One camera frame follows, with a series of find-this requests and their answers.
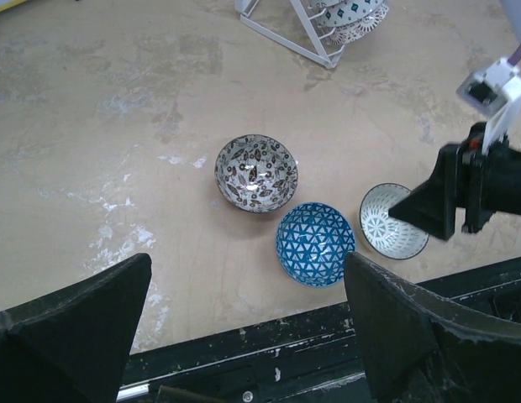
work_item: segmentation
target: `cable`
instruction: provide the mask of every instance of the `cable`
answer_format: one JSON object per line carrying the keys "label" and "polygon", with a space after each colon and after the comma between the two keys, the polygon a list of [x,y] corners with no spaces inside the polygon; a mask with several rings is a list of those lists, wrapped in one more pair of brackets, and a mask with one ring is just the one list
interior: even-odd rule
{"label": "cable", "polygon": [[517,65],[521,61],[521,44],[520,46],[514,51],[514,53],[507,59],[507,63],[510,65]]}

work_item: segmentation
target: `dish rack leg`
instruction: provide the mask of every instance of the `dish rack leg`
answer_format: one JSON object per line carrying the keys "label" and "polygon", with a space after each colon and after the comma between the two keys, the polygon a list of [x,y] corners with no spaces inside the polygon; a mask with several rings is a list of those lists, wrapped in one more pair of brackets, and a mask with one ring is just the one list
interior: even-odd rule
{"label": "dish rack leg", "polygon": [[283,36],[276,34],[275,32],[270,31],[268,28],[265,28],[253,21],[250,16],[255,11],[255,8],[259,2],[260,0],[234,0],[234,8],[240,13],[240,21],[242,24],[277,42],[278,44],[282,44],[288,49],[293,50],[294,52],[307,57],[316,63],[319,63],[320,65],[323,65],[327,69],[333,69],[337,66],[337,63],[339,62],[339,59],[345,50],[345,46],[342,45],[339,50],[331,54],[326,52],[321,39],[325,39],[327,35],[322,35],[321,37],[318,36],[317,31],[313,26],[316,18],[314,16],[309,16],[308,12],[303,6],[302,0],[290,0],[290,2],[294,8],[294,11],[296,12],[297,17],[300,19],[303,28],[308,34],[309,40],[311,40],[311,43],[316,52],[305,49],[299,44],[296,44],[291,40],[284,38]]}

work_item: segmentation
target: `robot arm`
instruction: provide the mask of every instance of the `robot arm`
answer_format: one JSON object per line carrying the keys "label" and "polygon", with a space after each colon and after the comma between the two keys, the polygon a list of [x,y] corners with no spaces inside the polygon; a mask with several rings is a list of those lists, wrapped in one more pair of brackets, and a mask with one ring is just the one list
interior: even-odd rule
{"label": "robot arm", "polygon": [[430,178],[389,211],[430,235],[448,240],[455,233],[455,211],[466,209],[465,233],[478,233],[494,212],[521,216],[521,152],[509,148],[508,129],[521,109],[521,77],[510,58],[472,73],[459,96],[489,117],[471,127],[467,139],[438,153]]}

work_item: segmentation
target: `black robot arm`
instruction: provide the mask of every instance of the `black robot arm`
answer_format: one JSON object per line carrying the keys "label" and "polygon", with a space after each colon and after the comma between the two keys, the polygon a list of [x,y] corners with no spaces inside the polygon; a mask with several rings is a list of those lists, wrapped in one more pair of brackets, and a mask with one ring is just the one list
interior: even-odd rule
{"label": "black robot arm", "polygon": [[521,216],[521,151],[507,135],[481,152],[486,123],[476,123],[459,144],[438,153],[430,178],[389,210],[430,235],[448,240],[455,233],[455,211],[466,209],[465,233],[478,233],[495,212]]}

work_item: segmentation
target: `metal rack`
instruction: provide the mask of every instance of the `metal rack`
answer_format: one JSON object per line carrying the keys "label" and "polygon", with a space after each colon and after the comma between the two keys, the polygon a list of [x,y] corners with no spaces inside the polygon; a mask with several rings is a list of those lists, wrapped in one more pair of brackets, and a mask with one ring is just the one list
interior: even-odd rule
{"label": "metal rack", "polygon": [[337,66],[340,57],[345,51],[346,45],[343,44],[335,52],[328,53],[324,47],[323,40],[327,39],[335,31],[335,28],[323,29],[322,27],[317,27],[321,33],[321,35],[319,35],[314,26],[316,18],[324,15],[326,13],[326,8],[320,10],[319,13],[313,13],[313,9],[309,6],[305,7],[302,3],[302,0],[289,0],[292,7],[294,8],[294,11],[296,12],[297,17],[300,19],[300,22],[305,28],[305,31],[307,32],[314,49],[316,50],[316,52],[312,52],[311,50],[305,49],[299,44],[296,44],[291,40],[284,38],[283,36],[276,34],[275,32],[270,31],[268,28],[263,27],[262,25],[253,21],[250,18],[251,14],[255,11],[255,8],[259,5],[260,1],[261,0],[234,0],[234,8],[239,12],[240,21],[242,24],[250,27],[259,34],[276,41],[278,44],[282,44],[286,48],[293,50],[298,54],[319,63],[320,65],[323,65],[327,69],[334,69]]}

